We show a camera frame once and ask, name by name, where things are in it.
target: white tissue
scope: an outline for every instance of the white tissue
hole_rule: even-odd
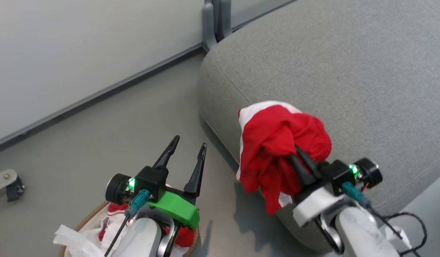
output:
[[[53,243],[66,246],[72,257],[104,257],[104,252],[95,244],[65,225],[55,232]]]
[[[103,240],[101,241],[101,245],[100,245],[100,249],[102,249],[104,252],[106,252],[106,250],[111,245],[112,240],[119,231],[119,228],[122,225],[124,218],[125,215],[123,213],[108,215],[106,231],[104,232]],[[127,233],[127,230],[128,230],[128,225],[124,226],[122,232],[117,238],[116,243],[112,247],[111,252],[114,252],[117,249],[117,247],[119,247],[120,241],[122,240],[122,237]]]

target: cable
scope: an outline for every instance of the cable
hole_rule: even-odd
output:
[[[374,208],[372,208],[372,206],[369,207],[369,211],[370,213],[372,213],[372,215],[383,221],[383,223],[385,223],[385,225],[388,226],[391,229],[391,231],[402,240],[401,233],[397,232],[396,229],[394,229],[393,226],[391,226],[391,224],[385,220],[385,217],[381,216],[380,213],[378,213],[376,210],[374,210]]]
[[[369,185],[369,182],[367,182],[367,183],[362,187],[361,192],[364,192],[368,185]]]
[[[130,205],[125,201],[125,199],[122,199],[122,203],[123,203],[124,205],[126,205],[127,207],[130,207]]]
[[[424,222],[417,215],[415,215],[413,213],[410,213],[410,212],[396,213],[396,214],[393,214],[393,215],[390,215],[390,216],[384,216],[384,218],[387,218],[388,220],[390,220],[392,218],[396,218],[396,217],[399,217],[399,216],[405,216],[405,215],[412,216],[413,218],[416,218],[420,222],[424,236],[423,236],[423,239],[422,239],[421,244],[419,246],[413,247],[413,248],[411,248],[411,249],[409,249],[407,251],[404,251],[404,252],[399,252],[399,254],[401,256],[404,256],[404,255],[406,255],[408,253],[413,252],[417,257],[419,257],[419,254],[416,251],[418,249],[420,249],[421,247],[423,247],[424,244],[426,244],[426,241],[428,239],[428,231],[426,229],[426,225],[424,225]]]
[[[107,255],[109,254],[109,252],[112,250],[112,247],[114,246],[114,244],[117,241],[117,238],[119,238],[120,233],[122,232],[123,228],[125,227],[125,225],[127,224],[128,219],[130,218],[130,215],[126,215],[125,219],[122,222],[122,225],[119,228],[119,231],[117,231],[116,236],[114,236],[114,239],[112,240],[111,244],[109,245],[109,248],[107,249],[106,253],[104,254],[104,257],[107,257]]]

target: gray sofa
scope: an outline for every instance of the gray sofa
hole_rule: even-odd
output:
[[[440,176],[440,0],[298,0],[221,41],[198,89],[200,112],[236,159],[238,109],[279,100],[318,116],[329,160],[375,160],[384,181],[367,196],[397,212]],[[291,210],[277,214],[290,232],[330,250]]]

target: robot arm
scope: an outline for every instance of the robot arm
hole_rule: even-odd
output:
[[[118,205],[130,205],[125,211],[124,224],[128,217],[133,218],[113,257],[170,256],[181,226],[197,228],[199,211],[194,205],[201,190],[207,146],[205,143],[202,145],[192,176],[181,191],[166,185],[169,174],[166,165],[175,152],[179,139],[179,136],[174,137],[152,167],[144,167],[135,177],[116,174],[109,181],[105,192],[106,200]],[[162,236],[161,226],[169,227],[168,234]]]
[[[366,158],[352,165],[339,160],[316,164],[298,146],[296,150],[304,164],[296,156],[290,157],[302,185],[301,193],[293,196],[293,218],[298,226],[314,221],[331,247],[346,257],[398,257],[397,250],[378,230],[370,213],[370,200],[355,188],[357,184],[372,188],[382,182],[378,166]]]

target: red cloth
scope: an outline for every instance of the red cloth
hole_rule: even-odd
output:
[[[267,105],[256,113],[244,112],[252,117],[242,119],[246,123],[241,124],[243,146],[239,180],[246,192],[261,188],[266,212],[272,215],[282,208],[281,192],[291,196],[301,190],[289,159],[291,153],[296,154],[295,144],[316,162],[321,162],[331,152],[331,140],[315,116],[295,113],[297,109],[282,104]]]
[[[125,204],[123,204],[123,205],[116,205],[115,203],[111,203],[109,205],[109,207],[108,207],[107,215],[108,215],[108,217],[114,216],[114,215],[118,215],[118,214],[122,214],[123,215],[127,208],[128,208],[128,206],[125,205]],[[98,235],[98,238],[99,238],[100,241],[103,241],[104,234],[106,233],[106,228],[107,228],[107,225],[106,225],[106,227],[103,228],[103,230],[101,230],[101,232]]]

